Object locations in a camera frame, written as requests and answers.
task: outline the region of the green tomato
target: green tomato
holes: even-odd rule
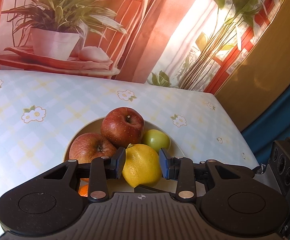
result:
[[[161,148],[170,148],[170,138],[166,133],[159,130],[148,130],[144,133],[142,144],[152,147],[157,153]]]

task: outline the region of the yellow lemon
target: yellow lemon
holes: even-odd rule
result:
[[[161,178],[158,154],[145,144],[130,144],[126,149],[123,176],[132,187],[153,186]]]

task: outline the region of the bowl rim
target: bowl rim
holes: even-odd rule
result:
[[[80,129],[79,129],[79,130],[74,134],[74,136],[71,138],[71,140],[70,140],[69,143],[67,144],[67,146],[66,146],[66,148],[65,148],[65,152],[63,153],[63,162],[67,161],[67,159],[66,159],[66,153],[67,153],[67,151],[70,150],[70,147],[71,147],[71,145],[72,145],[72,143],[73,143],[74,138],[76,137],[76,135],[77,135],[81,130],[83,130],[85,127],[87,127],[88,125],[90,125],[91,123],[96,122],[96,121],[98,121],[98,120],[100,120],[100,119],[104,119],[105,117],[106,117],[106,116],[104,116],[104,117],[100,117],[100,118],[97,118],[97,119],[94,119],[93,121],[87,123],[87,124],[84,125],[82,128],[80,128]],[[173,143],[178,147],[178,149],[180,149],[181,153],[182,153],[183,156],[185,157],[185,154],[184,154],[184,152],[182,151],[182,149],[180,148],[180,146],[177,144],[177,142],[176,142],[176,141],[175,141],[175,140],[174,140],[174,139],[173,139],[173,138],[172,138],[172,137],[171,137],[167,132],[165,132],[163,129],[159,128],[157,125],[155,125],[155,124],[153,124],[153,123],[151,123],[151,122],[149,122],[149,121],[147,121],[147,120],[145,120],[145,119],[144,119],[144,122],[147,122],[147,123],[151,124],[152,126],[158,128],[158,130],[160,130],[160,131],[164,132],[165,134],[167,134],[167,135],[169,136],[170,140],[173,141]]]

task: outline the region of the white flower pot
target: white flower pot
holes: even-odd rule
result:
[[[59,33],[31,28],[35,55],[67,60],[79,39],[78,33]]]

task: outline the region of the bowl of fruit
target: bowl of fruit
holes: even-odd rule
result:
[[[138,185],[175,191],[176,182],[162,178],[158,152],[166,148],[171,156],[184,156],[182,150],[165,131],[128,107],[116,108],[80,129],[69,143],[64,161],[90,163],[97,157],[113,156],[119,147],[126,148],[126,162],[120,179],[107,180],[109,194],[134,192]],[[81,195],[87,195],[87,182],[81,181]]]

